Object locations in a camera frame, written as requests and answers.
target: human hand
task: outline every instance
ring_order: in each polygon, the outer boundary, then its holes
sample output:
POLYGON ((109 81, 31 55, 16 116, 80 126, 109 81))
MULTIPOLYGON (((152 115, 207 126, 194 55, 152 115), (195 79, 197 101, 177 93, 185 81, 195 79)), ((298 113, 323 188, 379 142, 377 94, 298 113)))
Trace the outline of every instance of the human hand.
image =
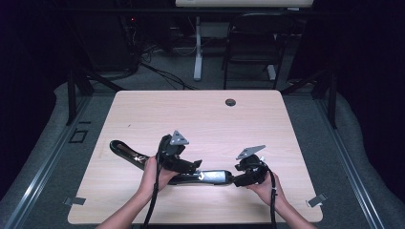
MULTIPOLYGON (((275 201, 275 205, 277 208, 277 205, 279 205, 278 203, 280 203, 280 201, 287 201, 287 200, 286 200, 286 197, 284 196, 283 188, 281 187, 281 184, 280 184, 280 179, 278 178, 278 176, 275 173, 273 173, 273 175, 274 175, 274 181, 276 183, 275 187, 276 187, 277 201, 275 201)), ((261 184, 250 184, 250 185, 247 185, 245 188, 250 189, 253 192, 255 192, 265 204, 270 206, 270 204, 271 204, 271 194, 270 193, 271 193, 271 189, 272 189, 270 172, 267 172, 266 179, 261 184)))
MULTIPOLYGON (((154 185, 156 182, 157 166, 158 163, 156 158, 154 156, 149 157, 149 159, 145 163, 142 180, 138 189, 139 193, 152 196, 154 185)), ((177 174, 177 172, 161 168, 159 174, 159 191, 162 190, 167 185, 169 180, 177 174)))

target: desk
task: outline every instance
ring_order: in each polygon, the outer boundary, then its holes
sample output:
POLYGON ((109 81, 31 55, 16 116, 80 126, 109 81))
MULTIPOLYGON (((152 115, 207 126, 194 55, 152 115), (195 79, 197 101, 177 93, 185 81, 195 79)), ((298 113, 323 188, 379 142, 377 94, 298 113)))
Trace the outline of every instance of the desk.
MULTIPOLYGON (((228 170, 234 176, 236 156, 246 147, 266 145, 257 153, 281 179, 288 201, 309 221, 322 219, 312 182, 277 91, 122 91, 117 93, 77 192, 86 198, 73 205, 68 221, 101 223, 138 189, 142 171, 111 152, 122 140, 153 156, 161 137, 178 130, 190 142, 181 154, 202 159, 201 170, 228 170), (229 107, 228 98, 236 101, 229 107)), ((148 206, 134 220, 143 223, 148 206)), ((283 221, 276 215, 277 221, 283 221)), ((168 185, 158 195, 150 223, 264 223, 269 208, 253 192, 235 185, 168 185)))
MULTIPOLYGON (((310 8, 313 0, 176 0, 176 7, 186 8, 310 8)), ((201 49, 201 22, 196 19, 196 64, 194 67, 194 80, 202 79, 203 52, 201 49)), ((273 66, 267 68, 271 77, 275 72, 273 66)))

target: gray carpet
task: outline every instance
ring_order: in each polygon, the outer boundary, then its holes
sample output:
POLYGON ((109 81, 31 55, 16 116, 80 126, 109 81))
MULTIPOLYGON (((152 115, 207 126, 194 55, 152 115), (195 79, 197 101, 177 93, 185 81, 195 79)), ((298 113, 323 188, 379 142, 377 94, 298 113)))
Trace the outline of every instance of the gray carpet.
MULTIPOLYGON (((282 71, 279 89, 288 86, 286 75, 292 60, 294 49, 289 50, 287 64, 282 71)), ((185 83, 202 90, 222 88, 223 72, 221 71, 221 49, 204 49, 202 64, 202 81, 192 79, 194 72, 194 53, 181 55, 176 52, 155 52, 152 55, 151 66, 170 72, 185 83)), ((128 90, 174 90, 168 82, 156 73, 139 67, 130 77, 115 80, 119 86, 128 90)), ((63 204, 65 198, 72 198, 84 175, 96 140, 102 128, 114 98, 112 90, 104 85, 92 81, 96 92, 89 99, 84 98, 83 109, 76 123, 71 128, 65 127, 67 121, 67 90, 66 84, 59 87, 57 104, 53 115, 32 154, 23 168, 20 176, 12 185, 9 192, 1 200, 0 227, 4 228, 21 198, 27 191, 36 172, 41 169, 55 151, 55 145, 72 136, 72 129, 87 131, 83 143, 64 143, 60 147, 60 157, 54 158, 52 174, 46 177, 46 184, 39 190, 40 195, 32 202, 32 208, 27 209, 18 225, 22 228, 94 228, 94 225, 71 225, 67 221, 70 207, 63 204)), ((309 96, 311 85, 299 90, 295 94, 285 95, 284 100, 288 108, 292 126, 307 163, 315 192, 324 193, 329 199, 324 202, 322 211, 324 218, 316 225, 319 228, 370 228, 370 224, 359 204, 348 175, 342 166, 339 151, 330 134, 328 123, 323 119, 323 111, 319 104, 309 96)), ((373 199, 374 206, 384 222, 385 228, 405 228, 405 206, 387 190, 379 175, 368 163, 362 145, 361 131, 350 106, 345 99, 338 96, 336 110, 337 132, 341 136, 345 147, 358 171, 364 185, 373 199)), ((201 225, 201 226, 151 226, 151 228, 268 228, 268 225, 201 225)), ((279 228, 287 228, 279 223, 279 228)))

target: black cable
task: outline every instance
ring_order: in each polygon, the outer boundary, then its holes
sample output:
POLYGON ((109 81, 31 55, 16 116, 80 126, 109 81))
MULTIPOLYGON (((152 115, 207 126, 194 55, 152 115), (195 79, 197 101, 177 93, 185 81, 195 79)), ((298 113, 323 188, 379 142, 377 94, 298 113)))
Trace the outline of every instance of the black cable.
POLYGON ((110 81, 115 81, 115 80, 127 78, 127 77, 133 75, 135 72, 136 71, 134 71, 134 70, 127 70, 124 73, 120 73, 120 74, 114 75, 114 76, 105 76, 105 75, 102 75, 102 73, 98 73, 98 74, 101 75, 103 78, 106 78, 110 81))
POLYGON ((148 228, 149 220, 150 220, 150 218, 152 216, 153 209, 155 208, 156 199, 158 198, 159 174, 160 174, 160 170, 161 170, 161 167, 162 167, 162 166, 160 166, 160 154, 159 153, 156 154, 156 161, 157 161, 156 178, 155 178, 155 184, 154 184, 154 187, 153 187, 152 199, 151 199, 151 203, 149 205, 149 210, 148 210, 148 213, 146 215, 145 221, 143 223, 142 229, 148 228))
POLYGON ((149 70, 151 70, 151 71, 153 71, 155 73, 158 73, 160 76, 162 76, 166 80, 167 83, 172 85, 172 87, 174 89, 177 89, 177 88, 171 82, 169 82, 168 80, 171 80, 171 81, 173 81, 175 83, 178 83, 178 84, 182 85, 183 90, 185 90, 185 89, 198 90, 198 88, 184 83, 179 77, 177 77, 177 76, 175 76, 175 75, 173 75, 171 73, 156 69, 156 68, 154 68, 154 67, 152 67, 150 65, 147 65, 145 63, 140 63, 140 65, 145 67, 146 69, 149 69, 149 70))
POLYGON ((270 178, 271 178, 271 202, 270 202, 270 215, 271 215, 271 227, 273 229, 277 228, 276 224, 276 217, 275 217, 275 202, 276 202, 276 180, 274 178, 274 174, 271 172, 271 170, 267 167, 267 170, 270 172, 270 178))

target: dark background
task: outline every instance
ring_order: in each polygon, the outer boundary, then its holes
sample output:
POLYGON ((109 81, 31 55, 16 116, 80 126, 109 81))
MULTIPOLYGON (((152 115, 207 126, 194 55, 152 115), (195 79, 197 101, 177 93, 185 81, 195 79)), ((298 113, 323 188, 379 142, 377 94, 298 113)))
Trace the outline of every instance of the dark background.
MULTIPOLYGON (((46 1, 1 4, 2 198, 48 122, 55 103, 53 90, 66 82, 72 66, 80 63, 98 71, 124 71, 132 66, 134 50, 124 42, 120 21, 91 22, 95 19, 82 18, 81 22, 75 21, 78 26, 72 30, 46 11, 53 5, 46 1), (112 37, 103 40, 87 33, 86 24, 112 37), (96 42, 82 44, 76 41, 77 35, 89 36, 96 42), (97 49, 105 43, 109 45, 97 49), (105 54, 113 50, 119 59, 105 54)), ((351 11, 355 17, 309 20, 289 78, 308 77, 329 66, 335 68, 338 92, 351 104, 360 122, 370 163, 387 187, 405 202, 405 20, 401 7, 395 1, 321 0, 313 8, 351 11)), ((170 49, 170 44, 161 45, 170 49)))

